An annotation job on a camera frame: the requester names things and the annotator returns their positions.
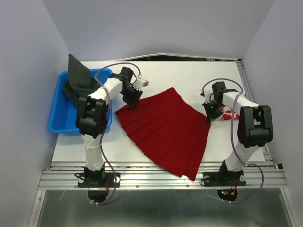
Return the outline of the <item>white red poppy skirt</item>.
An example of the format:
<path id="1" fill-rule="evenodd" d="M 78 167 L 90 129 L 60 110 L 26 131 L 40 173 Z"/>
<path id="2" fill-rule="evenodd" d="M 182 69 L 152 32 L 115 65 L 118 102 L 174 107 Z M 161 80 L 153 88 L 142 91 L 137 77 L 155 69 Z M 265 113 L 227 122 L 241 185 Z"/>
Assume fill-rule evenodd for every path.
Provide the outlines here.
<path id="1" fill-rule="evenodd" d="M 237 113 L 234 114 L 234 120 L 239 119 L 239 115 Z M 219 118 L 215 119 L 215 121 L 229 121 L 232 119 L 232 109 L 230 107 L 224 106 L 223 109 L 221 110 L 221 115 Z"/>

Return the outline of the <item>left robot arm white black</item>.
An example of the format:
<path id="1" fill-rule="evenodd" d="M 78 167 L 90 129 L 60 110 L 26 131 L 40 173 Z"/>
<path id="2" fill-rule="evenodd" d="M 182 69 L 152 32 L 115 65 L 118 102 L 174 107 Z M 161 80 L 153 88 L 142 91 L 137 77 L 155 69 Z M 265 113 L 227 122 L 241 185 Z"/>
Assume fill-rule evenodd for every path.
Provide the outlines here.
<path id="1" fill-rule="evenodd" d="M 118 74 L 111 74 L 105 83 L 95 80 L 100 85 L 95 92 L 82 96 L 78 100 L 76 127 L 84 141 L 86 164 L 83 175 L 76 177 L 94 186 L 105 182 L 105 163 L 102 157 L 102 139 L 110 118 L 111 100 L 118 94 L 123 101 L 136 108 L 139 104 L 142 88 L 148 86 L 148 81 L 142 78 L 141 70 L 135 74 L 130 68 L 123 67 Z"/>

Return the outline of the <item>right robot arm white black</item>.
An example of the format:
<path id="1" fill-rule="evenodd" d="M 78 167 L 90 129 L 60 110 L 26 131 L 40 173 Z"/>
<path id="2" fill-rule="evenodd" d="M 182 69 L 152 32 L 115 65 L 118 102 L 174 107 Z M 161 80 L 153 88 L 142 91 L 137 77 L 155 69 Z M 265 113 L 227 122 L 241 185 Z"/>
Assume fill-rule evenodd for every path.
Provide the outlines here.
<path id="1" fill-rule="evenodd" d="M 232 115 L 238 114 L 238 142 L 232 143 L 232 153 L 217 172 L 205 177 L 207 183 L 244 182 L 243 169 L 248 160 L 260 148 L 273 139 L 272 112 L 268 105 L 258 105 L 242 95 L 243 90 L 228 89 L 224 79 L 214 79 L 212 89 L 202 89 L 205 101 L 203 107 L 208 122 L 218 119 L 224 107 L 229 107 Z"/>

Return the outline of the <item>dark grey dotted skirt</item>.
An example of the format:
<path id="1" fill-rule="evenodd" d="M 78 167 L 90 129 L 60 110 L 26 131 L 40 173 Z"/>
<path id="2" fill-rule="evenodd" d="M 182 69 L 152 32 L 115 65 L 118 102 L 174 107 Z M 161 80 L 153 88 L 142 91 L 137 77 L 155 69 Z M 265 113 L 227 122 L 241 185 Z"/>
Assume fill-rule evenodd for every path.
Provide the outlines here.
<path id="1" fill-rule="evenodd" d="M 81 96 L 88 96 L 99 88 L 91 74 L 72 54 L 68 55 L 68 80 L 64 84 L 62 91 L 74 106 L 77 106 Z"/>

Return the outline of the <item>blue plastic bin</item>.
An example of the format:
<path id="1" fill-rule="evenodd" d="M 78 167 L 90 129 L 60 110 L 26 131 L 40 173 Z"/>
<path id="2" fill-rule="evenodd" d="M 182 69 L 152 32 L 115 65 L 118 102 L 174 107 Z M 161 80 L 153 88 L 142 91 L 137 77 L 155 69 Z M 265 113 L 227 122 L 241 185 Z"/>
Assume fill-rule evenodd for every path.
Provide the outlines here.
<path id="1" fill-rule="evenodd" d="M 99 70 L 100 69 L 90 69 L 92 82 L 97 82 L 94 80 L 94 77 Z M 111 69 L 104 69 L 98 74 L 97 79 L 102 84 L 105 84 L 106 80 L 112 73 Z M 53 134 L 77 136 L 80 133 L 75 124 L 77 108 L 62 90 L 64 85 L 69 81 L 68 79 L 68 71 L 62 72 L 57 78 L 48 129 Z"/>

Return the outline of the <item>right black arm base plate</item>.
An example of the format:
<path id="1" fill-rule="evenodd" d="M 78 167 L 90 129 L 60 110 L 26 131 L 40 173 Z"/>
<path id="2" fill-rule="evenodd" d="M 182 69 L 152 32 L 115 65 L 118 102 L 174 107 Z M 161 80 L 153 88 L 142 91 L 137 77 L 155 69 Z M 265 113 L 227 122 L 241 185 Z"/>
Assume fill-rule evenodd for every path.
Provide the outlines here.
<path id="1" fill-rule="evenodd" d="M 205 187 L 246 186 L 245 177 L 242 171 L 228 172 L 226 174 L 221 174 L 219 172 L 203 172 L 203 178 L 200 183 Z"/>

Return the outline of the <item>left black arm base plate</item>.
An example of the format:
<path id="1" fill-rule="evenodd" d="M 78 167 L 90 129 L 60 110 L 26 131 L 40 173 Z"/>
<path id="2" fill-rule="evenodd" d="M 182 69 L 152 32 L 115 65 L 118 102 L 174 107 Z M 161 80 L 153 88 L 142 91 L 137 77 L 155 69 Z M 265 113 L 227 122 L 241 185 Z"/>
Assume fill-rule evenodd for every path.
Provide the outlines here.
<path id="1" fill-rule="evenodd" d="M 118 188 L 120 187 L 120 173 L 116 173 L 116 177 L 112 172 L 105 172 L 103 176 L 98 174 L 75 173 L 74 176 L 78 180 L 79 188 Z"/>

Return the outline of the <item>aluminium frame rail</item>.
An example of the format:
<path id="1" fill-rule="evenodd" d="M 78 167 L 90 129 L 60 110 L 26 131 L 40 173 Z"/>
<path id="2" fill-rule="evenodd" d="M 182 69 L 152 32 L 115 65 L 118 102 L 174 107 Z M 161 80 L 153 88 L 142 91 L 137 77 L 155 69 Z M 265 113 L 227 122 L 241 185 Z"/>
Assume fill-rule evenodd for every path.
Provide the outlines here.
<path id="1" fill-rule="evenodd" d="M 289 217 L 289 223 L 293 227 L 298 227 L 296 215 L 292 211 L 291 199 L 287 189 L 287 179 L 283 169 L 279 168 L 271 157 L 268 148 L 258 152 L 262 160 L 256 162 L 259 167 L 247 167 L 244 169 L 246 185 L 244 188 L 256 189 L 260 185 L 263 189 L 278 188 L 281 192 L 280 200 L 285 206 L 285 213 Z M 85 161 L 83 157 L 68 159 L 67 156 L 59 157 L 54 154 L 50 167 L 43 171 L 38 184 L 38 190 L 31 211 L 28 226 L 36 227 L 41 216 L 42 206 L 47 191 L 78 190 L 74 173 L 84 169 Z M 106 170 L 114 169 L 121 174 L 120 186 L 118 189 L 124 191 L 131 190 L 202 190 L 206 189 L 200 182 L 204 172 L 214 172 L 219 169 L 219 161 L 202 161 L 195 181 L 187 177 L 174 176 L 151 161 L 114 161 L 111 165 L 106 164 Z"/>

